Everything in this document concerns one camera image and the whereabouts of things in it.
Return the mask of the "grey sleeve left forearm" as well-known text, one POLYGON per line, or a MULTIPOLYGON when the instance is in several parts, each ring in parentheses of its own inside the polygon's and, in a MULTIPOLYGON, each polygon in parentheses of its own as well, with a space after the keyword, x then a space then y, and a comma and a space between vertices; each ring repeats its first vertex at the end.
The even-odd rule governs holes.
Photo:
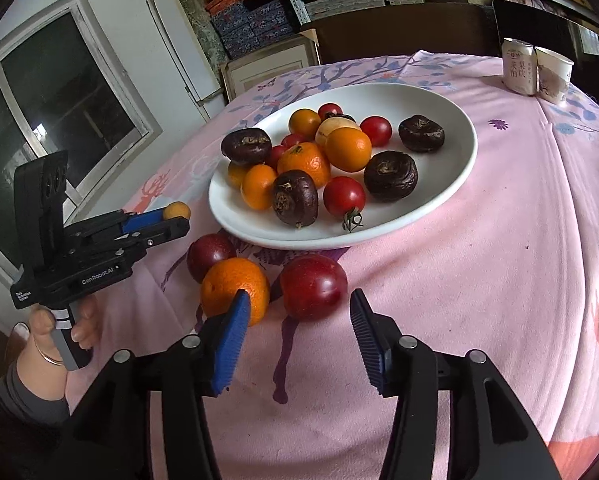
POLYGON ((61 443, 68 402, 42 400, 26 388, 16 365, 0 378, 0 462, 38 468, 61 443))

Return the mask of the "person's left hand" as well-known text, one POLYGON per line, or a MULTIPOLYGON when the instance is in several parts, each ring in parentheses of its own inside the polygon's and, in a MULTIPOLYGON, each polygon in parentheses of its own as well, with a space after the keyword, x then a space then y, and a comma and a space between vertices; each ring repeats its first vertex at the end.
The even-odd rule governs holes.
MULTIPOLYGON (((79 301, 80 320, 72 328, 72 341, 84 350, 91 350, 100 340, 101 312, 98 300, 87 296, 79 301)), ((54 317, 41 306, 34 306, 28 318, 30 336, 16 361, 16 371, 22 384, 39 399, 59 401, 64 398, 68 370, 60 351, 53 342, 54 317)))

